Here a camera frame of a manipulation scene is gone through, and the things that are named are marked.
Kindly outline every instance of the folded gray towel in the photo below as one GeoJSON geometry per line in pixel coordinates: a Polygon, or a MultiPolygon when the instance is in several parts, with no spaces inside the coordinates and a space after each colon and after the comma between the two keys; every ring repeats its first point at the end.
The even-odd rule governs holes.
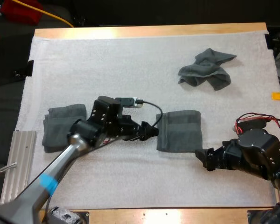
{"type": "Polygon", "coordinates": [[[158,123],[157,150],[170,153],[193,153],[202,149],[201,115],[185,110],[164,113],[158,123]]]}
{"type": "Polygon", "coordinates": [[[42,145],[46,153],[63,151],[67,147],[67,134],[78,119],[86,119],[86,107],[83,104],[49,109],[49,114],[43,120],[42,145]]]}
{"type": "Polygon", "coordinates": [[[179,83],[186,82],[189,85],[198,86],[207,80],[214,90],[220,90],[231,83],[230,76],[220,65],[235,57],[236,55],[208,48],[195,57],[194,64],[180,69],[178,72],[178,75],[181,76],[179,83]]]}

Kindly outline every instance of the yellow cable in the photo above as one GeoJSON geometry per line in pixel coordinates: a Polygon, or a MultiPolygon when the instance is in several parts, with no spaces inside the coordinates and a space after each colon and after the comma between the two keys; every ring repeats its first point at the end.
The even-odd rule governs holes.
{"type": "Polygon", "coordinates": [[[41,10],[41,9],[39,9],[39,8],[35,8],[35,7],[33,7],[33,6],[27,5],[26,3],[23,3],[23,2],[18,1],[18,0],[12,0],[12,1],[14,1],[14,2],[16,2],[16,3],[18,3],[18,4],[22,5],[22,6],[26,6],[26,7],[28,7],[28,8],[34,9],[35,11],[38,11],[38,12],[41,12],[41,13],[46,14],[46,15],[48,15],[48,16],[51,16],[51,17],[53,17],[53,18],[55,18],[55,19],[61,20],[62,22],[65,22],[67,25],[69,25],[69,26],[72,27],[72,28],[74,27],[74,26],[71,25],[69,22],[67,22],[65,19],[60,18],[60,17],[58,17],[58,16],[56,16],[56,15],[53,15],[53,14],[48,13],[48,12],[46,12],[46,11],[43,11],[43,10],[41,10]]]}

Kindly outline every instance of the red object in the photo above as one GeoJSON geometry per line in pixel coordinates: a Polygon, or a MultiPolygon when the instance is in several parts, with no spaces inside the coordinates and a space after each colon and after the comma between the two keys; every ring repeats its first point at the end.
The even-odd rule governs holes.
{"type": "MultiPolygon", "coordinates": [[[[37,0],[20,1],[42,10],[42,5],[37,0]]],[[[4,0],[1,12],[10,21],[26,23],[29,25],[37,25],[42,16],[42,13],[37,12],[26,6],[22,6],[19,3],[16,3],[12,0],[4,0]]]]}

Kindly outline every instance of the metal handle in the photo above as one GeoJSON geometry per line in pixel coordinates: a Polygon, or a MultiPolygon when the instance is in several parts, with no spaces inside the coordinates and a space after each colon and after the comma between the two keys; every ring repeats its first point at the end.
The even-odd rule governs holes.
{"type": "Polygon", "coordinates": [[[15,168],[15,167],[17,167],[17,162],[14,162],[14,163],[12,163],[12,164],[10,164],[10,165],[4,166],[4,167],[2,167],[2,168],[0,169],[0,174],[3,174],[3,173],[5,173],[6,171],[8,171],[10,168],[15,168]]]}

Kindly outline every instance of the red cable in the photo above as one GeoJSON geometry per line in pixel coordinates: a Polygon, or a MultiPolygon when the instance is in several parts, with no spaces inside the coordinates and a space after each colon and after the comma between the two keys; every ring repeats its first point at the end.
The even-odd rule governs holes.
{"type": "Polygon", "coordinates": [[[240,127],[238,127],[238,121],[240,121],[240,120],[269,119],[269,120],[273,120],[273,121],[276,123],[276,125],[278,126],[278,128],[280,129],[280,124],[279,124],[277,118],[275,118],[275,117],[272,116],[272,115],[261,115],[261,116],[258,116],[258,117],[254,117],[254,118],[247,119],[247,118],[253,117],[253,116],[255,116],[255,115],[258,115],[258,114],[253,113],[253,115],[247,116],[247,117],[245,117],[245,118],[242,118],[242,116],[241,116],[241,117],[239,117],[239,118],[236,120],[235,129],[236,129],[236,133],[237,133],[238,135],[240,135],[240,133],[243,133],[243,130],[242,130],[240,127]]]}

